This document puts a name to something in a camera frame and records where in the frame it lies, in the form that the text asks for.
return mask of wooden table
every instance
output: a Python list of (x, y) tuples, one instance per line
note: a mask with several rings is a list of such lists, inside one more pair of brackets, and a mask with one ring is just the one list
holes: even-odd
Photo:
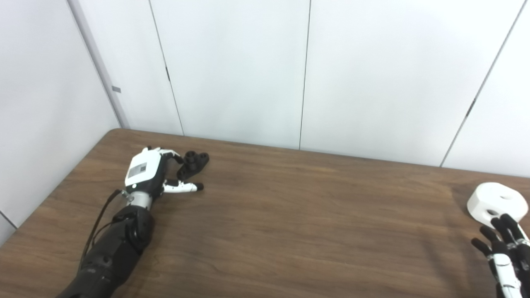
[(153, 242), (115, 297), (494, 297), (466, 201), (486, 181), (530, 197), (525, 178), (117, 129), (0, 248), (0, 297), (70, 282), (146, 145), (208, 152), (191, 179), (205, 190), (154, 204)]

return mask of white wall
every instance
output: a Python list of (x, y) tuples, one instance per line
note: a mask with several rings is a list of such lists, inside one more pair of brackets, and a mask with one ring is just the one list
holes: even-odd
[(15, 232), (15, 227), (0, 215), (0, 246)]
[(506, 41), (445, 167), (530, 177), (529, 6)]
[(522, 0), (313, 0), (301, 148), (439, 166)]
[(124, 128), (182, 135), (149, 1), (70, 3)]
[(0, 40), (0, 211), (20, 226), (118, 123), (65, 0), (1, 2)]
[(152, 0), (187, 136), (298, 148), (309, 0)]

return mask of black robotic forearm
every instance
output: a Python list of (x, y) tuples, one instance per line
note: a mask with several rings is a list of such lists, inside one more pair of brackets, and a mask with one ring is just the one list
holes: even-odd
[(146, 208), (129, 205), (82, 261), (74, 280), (57, 298), (109, 298), (133, 272), (153, 234), (153, 217)]

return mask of prosthetic arm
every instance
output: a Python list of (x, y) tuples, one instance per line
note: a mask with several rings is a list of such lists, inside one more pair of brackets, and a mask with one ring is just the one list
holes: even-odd
[[(170, 159), (182, 164), (174, 180), (165, 178)], [(207, 153), (189, 151), (181, 157), (173, 150), (150, 147), (134, 156), (125, 177), (126, 190), (116, 190), (109, 197), (94, 228), (115, 196), (124, 195), (126, 206), (112, 217), (106, 225), (108, 229), (97, 241), (94, 241), (92, 231), (77, 275), (57, 298), (109, 298), (129, 278), (151, 241), (154, 221), (149, 211), (153, 201), (165, 192), (203, 190), (201, 183), (185, 180), (199, 173), (208, 161)]]
[(491, 225), (480, 227), (480, 232), (491, 247), (477, 238), (471, 244), (487, 258), (496, 280), (497, 298), (528, 298), (530, 293), (530, 243), (519, 224), (508, 214), (491, 220)]

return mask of label sticker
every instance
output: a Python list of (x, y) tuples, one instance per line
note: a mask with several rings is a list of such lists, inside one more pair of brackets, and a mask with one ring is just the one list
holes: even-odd
[(145, 169), (147, 168), (147, 163), (144, 162), (142, 164), (139, 164), (137, 166), (134, 166), (132, 167), (130, 170), (129, 170), (129, 176), (127, 178), (131, 178), (133, 176), (136, 176), (140, 173), (143, 173), (145, 172)]

